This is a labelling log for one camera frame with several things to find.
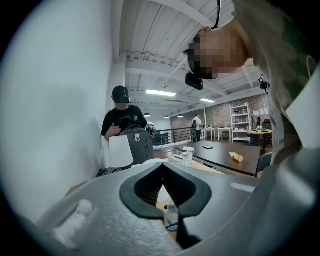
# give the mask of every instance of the white ceiling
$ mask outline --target white ceiling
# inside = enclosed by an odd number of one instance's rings
[[[233,10],[231,0],[221,1],[219,26],[232,19]],[[262,93],[257,82],[260,71],[252,60],[236,73],[204,81],[201,91],[185,84],[189,71],[185,61],[166,82],[168,88],[163,88],[166,79],[186,58],[182,51],[197,31],[216,22],[216,0],[124,0],[120,17],[118,48],[127,57],[125,86],[132,104],[142,111],[156,110],[172,116],[207,106],[201,98],[214,99],[218,104]],[[147,89],[177,95],[150,96],[146,95]]]

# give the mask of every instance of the railing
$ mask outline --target railing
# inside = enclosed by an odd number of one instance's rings
[[[190,127],[178,129],[157,130],[152,136],[154,146],[163,146],[171,143],[191,141]]]

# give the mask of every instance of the gray backpack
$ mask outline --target gray backpack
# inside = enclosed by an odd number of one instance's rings
[[[154,158],[152,139],[147,130],[139,125],[133,124],[121,132],[120,135],[126,135],[128,137],[133,156],[133,165],[140,165]]]

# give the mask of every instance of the ceiling light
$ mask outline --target ceiling light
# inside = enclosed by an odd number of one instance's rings
[[[160,91],[160,90],[146,90],[146,94],[154,94],[154,95],[162,95],[162,96],[170,96],[174,97],[176,93]]]
[[[214,103],[215,102],[214,100],[206,99],[206,98],[202,98],[202,99],[200,99],[200,101],[202,101],[202,102],[210,102],[210,103]]]

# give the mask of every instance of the black t-shirt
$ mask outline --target black t-shirt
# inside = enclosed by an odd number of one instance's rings
[[[125,110],[114,108],[105,115],[101,131],[102,136],[106,136],[107,131],[113,123],[115,126],[120,126],[122,132],[131,125],[138,125],[145,128],[148,122],[140,108],[131,105]]]

